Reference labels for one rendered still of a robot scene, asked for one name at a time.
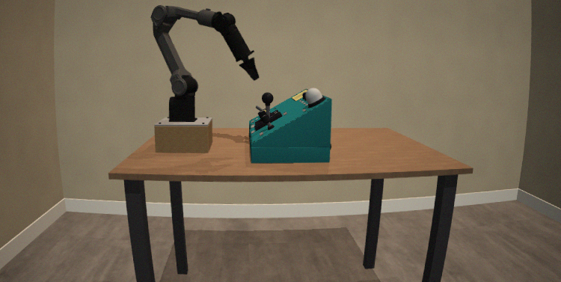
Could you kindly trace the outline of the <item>teal control console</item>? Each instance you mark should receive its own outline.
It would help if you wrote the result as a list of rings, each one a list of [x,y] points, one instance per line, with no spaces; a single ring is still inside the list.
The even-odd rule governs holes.
[[[251,163],[330,162],[332,99],[316,88],[270,109],[273,99],[264,93],[266,108],[249,121]]]

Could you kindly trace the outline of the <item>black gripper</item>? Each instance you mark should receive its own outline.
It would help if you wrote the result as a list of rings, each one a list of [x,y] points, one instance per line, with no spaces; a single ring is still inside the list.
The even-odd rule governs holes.
[[[236,44],[235,46],[230,48],[230,50],[233,53],[236,62],[241,61],[240,59],[242,58],[242,61],[244,63],[240,64],[239,66],[243,68],[254,81],[258,79],[259,74],[255,66],[254,58],[248,60],[248,55],[252,54],[254,50],[250,51],[245,41]]]

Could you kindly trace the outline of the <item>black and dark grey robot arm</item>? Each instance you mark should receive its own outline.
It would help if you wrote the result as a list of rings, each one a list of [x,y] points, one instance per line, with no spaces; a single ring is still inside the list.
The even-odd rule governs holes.
[[[195,122],[197,118],[195,118],[194,95],[197,92],[198,83],[183,66],[169,36],[170,29],[181,17],[196,19],[199,25],[214,28],[221,33],[229,48],[241,43],[244,39],[235,25],[235,17],[230,13],[222,14],[220,11],[214,12],[208,8],[197,12],[162,5],[153,9],[150,17],[153,21],[153,35],[171,72],[171,88],[175,94],[169,99],[169,122]]]

